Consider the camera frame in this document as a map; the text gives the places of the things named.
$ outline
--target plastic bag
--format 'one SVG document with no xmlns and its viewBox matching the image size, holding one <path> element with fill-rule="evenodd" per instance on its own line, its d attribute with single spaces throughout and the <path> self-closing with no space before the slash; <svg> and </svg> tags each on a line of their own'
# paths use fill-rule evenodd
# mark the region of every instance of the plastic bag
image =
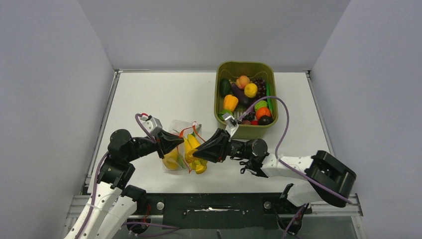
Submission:
<svg viewBox="0 0 422 239">
<path fill-rule="evenodd" d="M 166 168 L 169 170 L 187 169 L 189 173 L 194 170 L 197 174 L 205 172 L 207 161 L 192 156 L 195 148 L 201 144 L 200 142 L 204 142 L 200 136 L 201 125 L 196 121 L 186 122 L 175 119 L 170 123 L 168 132 L 183 137 L 185 142 L 176 147 L 176 152 L 172 151 L 165 155 L 166 160 L 163 159 L 163 163 Z"/>
</svg>

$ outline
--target yellow bell pepper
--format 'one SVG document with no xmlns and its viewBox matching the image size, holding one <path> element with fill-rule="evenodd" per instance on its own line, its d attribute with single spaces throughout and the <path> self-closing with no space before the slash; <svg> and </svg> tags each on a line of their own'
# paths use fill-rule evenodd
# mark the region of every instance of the yellow bell pepper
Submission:
<svg viewBox="0 0 422 239">
<path fill-rule="evenodd" d="M 239 103 L 239 99 L 236 96 L 226 95 L 224 97 L 223 109 L 233 112 L 237 103 Z"/>
</svg>

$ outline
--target toy fruit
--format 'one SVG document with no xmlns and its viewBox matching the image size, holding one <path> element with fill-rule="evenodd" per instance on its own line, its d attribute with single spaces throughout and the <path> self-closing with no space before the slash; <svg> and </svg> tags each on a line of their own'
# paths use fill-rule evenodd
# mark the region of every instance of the toy fruit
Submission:
<svg viewBox="0 0 422 239">
<path fill-rule="evenodd" d="M 252 121 L 255 119 L 255 112 L 249 112 L 247 115 L 243 117 L 242 120 L 249 120 Z"/>
<path fill-rule="evenodd" d="M 244 119 L 244 120 L 242 120 L 242 122 L 240 122 L 240 124 L 249 124 L 250 125 L 251 121 Z"/>
<path fill-rule="evenodd" d="M 230 81 L 228 79 L 224 78 L 220 81 L 220 95 L 225 97 L 230 93 Z"/>
<path fill-rule="evenodd" d="M 208 162 L 206 160 L 193 156 L 193 153 L 199 146 L 200 143 L 198 142 L 197 138 L 195 138 L 193 134 L 188 134 L 188 139 L 185 139 L 185 160 L 189 163 L 190 167 L 195 170 L 197 174 L 201 174 L 207 170 Z"/>
<path fill-rule="evenodd" d="M 256 93 L 258 92 L 258 87 L 253 84 L 249 83 L 245 86 L 245 95 L 249 98 L 253 98 L 256 96 Z"/>
<path fill-rule="evenodd" d="M 247 84 L 250 83 L 250 79 L 247 76 L 240 76 L 236 80 L 236 85 L 240 89 L 244 89 Z"/>
<path fill-rule="evenodd" d="M 262 78 L 258 78 L 253 80 L 253 83 L 258 86 L 258 92 L 256 93 L 256 97 L 262 98 L 264 96 L 267 96 L 267 84 L 265 80 L 263 80 Z"/>
<path fill-rule="evenodd" d="M 237 103 L 239 103 L 239 100 L 235 96 L 226 95 L 224 97 L 223 109 L 233 112 Z"/>
<path fill-rule="evenodd" d="M 245 95 L 245 92 L 243 90 L 237 87 L 235 83 L 231 83 L 231 91 L 233 92 L 234 96 L 239 99 L 239 103 L 241 105 L 249 106 L 250 99 Z"/>
<path fill-rule="evenodd" d="M 263 101 L 259 101 L 258 103 L 256 103 L 256 105 L 254 106 L 255 111 L 258 111 L 260 108 L 262 107 L 268 107 L 268 104 L 265 100 Z"/>
<path fill-rule="evenodd" d="M 271 117 L 270 109 L 268 107 L 261 107 L 256 111 L 255 116 L 258 121 L 263 116 Z"/>
<path fill-rule="evenodd" d="M 166 168 L 170 170 L 176 170 L 179 165 L 177 163 L 179 154 L 177 153 L 177 149 L 173 149 L 170 153 L 164 155 L 163 164 Z"/>
<path fill-rule="evenodd" d="M 258 120 L 258 124 L 259 125 L 269 125 L 273 122 L 273 118 L 271 118 L 270 116 L 262 116 L 259 120 Z"/>
<path fill-rule="evenodd" d="M 219 118 L 220 120 L 224 121 L 224 119 L 223 119 L 223 115 L 224 115 L 225 113 L 229 113 L 229 114 L 233 115 L 233 113 L 232 113 L 231 111 L 229 111 L 229 110 L 222 110 L 222 111 L 220 111 L 220 112 L 217 114 L 218 118 Z"/>
</svg>

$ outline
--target olive green basket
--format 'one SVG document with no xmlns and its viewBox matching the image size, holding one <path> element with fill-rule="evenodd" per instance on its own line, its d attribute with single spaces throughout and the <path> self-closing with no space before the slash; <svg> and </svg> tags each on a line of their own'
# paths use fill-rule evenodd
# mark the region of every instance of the olive green basket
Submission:
<svg viewBox="0 0 422 239">
<path fill-rule="evenodd" d="M 224 78 L 230 82 L 236 82 L 240 76 L 247 76 L 251 79 L 261 77 L 264 79 L 270 89 L 270 95 L 276 96 L 276 88 L 274 82 L 274 72 L 271 67 L 264 63 L 259 62 L 240 62 L 240 61 L 227 61 L 222 63 L 217 70 L 217 77 L 215 80 L 215 95 L 214 95 L 214 115 L 218 121 L 218 127 L 225 128 L 226 123 L 218 118 L 218 112 L 223 110 L 224 98 L 220 95 L 220 81 Z M 278 119 L 277 101 L 271 99 L 273 105 L 273 119 L 274 121 L 269 125 L 245 125 L 240 124 L 233 138 L 255 139 L 262 138 L 269 127 L 274 125 Z M 238 118 L 246 111 L 246 107 L 238 106 L 233 115 Z"/>
</svg>

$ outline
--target white wall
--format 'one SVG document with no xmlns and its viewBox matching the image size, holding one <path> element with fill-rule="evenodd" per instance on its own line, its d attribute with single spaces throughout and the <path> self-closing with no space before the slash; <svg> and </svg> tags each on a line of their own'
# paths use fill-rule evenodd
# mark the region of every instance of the white wall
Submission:
<svg viewBox="0 0 422 239">
<path fill-rule="evenodd" d="M 422 238 L 422 1 L 352 0 L 311 71 L 370 239 Z"/>
<path fill-rule="evenodd" d="M 0 3 L 0 238 L 59 238 L 112 76 L 76 0 Z"/>
<path fill-rule="evenodd" d="M 350 0 L 79 0 L 120 69 L 212 69 L 316 62 Z"/>
</svg>

